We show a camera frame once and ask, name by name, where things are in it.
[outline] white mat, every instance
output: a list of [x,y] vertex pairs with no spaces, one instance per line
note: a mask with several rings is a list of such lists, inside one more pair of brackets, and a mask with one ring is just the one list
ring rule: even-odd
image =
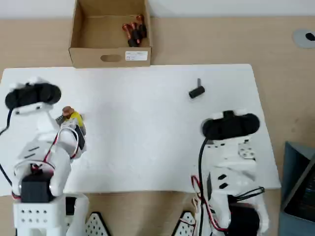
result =
[[[61,88],[54,117],[70,105],[85,118],[88,150],[73,163],[65,192],[193,192],[190,175],[197,173],[202,121],[213,113],[243,108],[261,121],[252,137],[258,181],[266,188],[280,187],[250,65],[6,69],[0,84],[1,127],[6,124],[9,85],[31,76]],[[197,78],[206,92],[190,100],[188,92]],[[10,129],[0,137],[0,161],[10,176],[15,158],[34,136],[34,117],[12,116]],[[0,195],[6,194],[10,188],[0,175]]]

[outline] label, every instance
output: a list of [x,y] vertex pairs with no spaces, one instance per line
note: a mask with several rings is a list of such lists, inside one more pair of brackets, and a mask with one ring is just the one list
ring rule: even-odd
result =
[[126,60],[147,60],[147,51],[126,51]]

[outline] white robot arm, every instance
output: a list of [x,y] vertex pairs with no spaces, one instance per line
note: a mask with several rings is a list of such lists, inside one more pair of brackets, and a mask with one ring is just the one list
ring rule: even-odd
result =
[[205,218],[202,231],[212,236],[260,236],[269,227],[269,217],[256,183],[256,154],[251,135],[259,128],[253,114],[233,111],[205,121],[202,131],[202,181]]
[[71,162],[86,150],[85,130],[81,117],[50,116],[60,95],[56,86],[40,82],[19,85],[6,97],[14,114],[36,114],[38,119],[37,135],[18,156],[12,178],[14,226],[19,236],[86,235],[88,198],[63,193]]

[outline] table surface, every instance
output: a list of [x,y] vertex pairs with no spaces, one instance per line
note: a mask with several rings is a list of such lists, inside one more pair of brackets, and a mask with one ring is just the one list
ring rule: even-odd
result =
[[[152,64],[251,64],[281,176],[286,140],[315,146],[315,51],[292,41],[294,30],[314,31],[314,25],[315,17],[153,18]],[[0,20],[0,71],[71,66],[70,28],[70,19]],[[177,192],[88,196],[90,211],[102,213],[113,236],[169,236],[191,198]],[[268,235],[276,236],[280,190],[268,190],[265,201]],[[11,197],[0,197],[0,206],[3,235],[13,235]]]

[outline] open cardboard box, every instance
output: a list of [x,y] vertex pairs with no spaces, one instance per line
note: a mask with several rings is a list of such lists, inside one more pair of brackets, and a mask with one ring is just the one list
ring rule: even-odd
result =
[[[143,14],[147,38],[140,47],[129,47],[123,24],[137,22]],[[73,66],[134,67],[149,66],[151,24],[147,0],[77,0],[69,47]]]

